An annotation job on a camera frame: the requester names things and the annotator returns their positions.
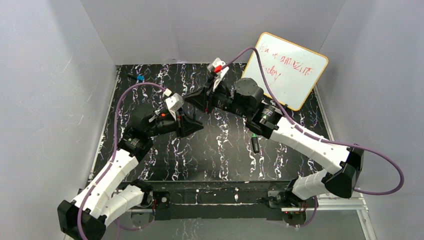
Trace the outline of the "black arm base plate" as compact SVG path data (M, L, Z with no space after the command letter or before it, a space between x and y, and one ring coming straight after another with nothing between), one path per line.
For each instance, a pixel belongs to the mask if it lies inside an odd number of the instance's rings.
M130 212L156 221L267 219L303 224L317 200L291 194L288 181L107 181L93 185L84 211L107 223Z

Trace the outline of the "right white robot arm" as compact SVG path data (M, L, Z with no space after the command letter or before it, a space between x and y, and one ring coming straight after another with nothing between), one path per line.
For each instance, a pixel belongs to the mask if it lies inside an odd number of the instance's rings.
M251 78L236 81L233 92L220 83L216 89L205 84L188 94L185 101L209 113L214 108L245 118L245 127L266 139L280 142L323 168L290 182L284 197L295 203L321 194L348 199L352 196L362 169L364 152L353 147L330 144L326 139L292 124L280 109L263 101L264 91Z

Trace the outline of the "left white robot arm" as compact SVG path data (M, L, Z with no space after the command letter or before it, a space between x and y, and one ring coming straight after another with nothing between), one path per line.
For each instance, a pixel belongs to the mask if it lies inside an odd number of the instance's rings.
M100 240L107 227L132 207L149 204L152 186L132 181L116 193L124 178L140 163L153 146L153 137L175 133L187 137L204 128L203 124L178 110L168 110L136 118L123 132L117 151L92 182L72 201L63 200L58 208L59 226L75 240Z

